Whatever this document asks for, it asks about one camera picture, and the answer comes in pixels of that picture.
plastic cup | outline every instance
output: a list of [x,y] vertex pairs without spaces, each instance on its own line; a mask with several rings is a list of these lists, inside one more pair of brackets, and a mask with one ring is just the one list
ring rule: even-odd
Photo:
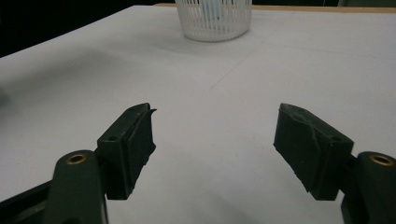
[[223,41],[244,34],[251,0],[176,0],[183,34],[198,41]]

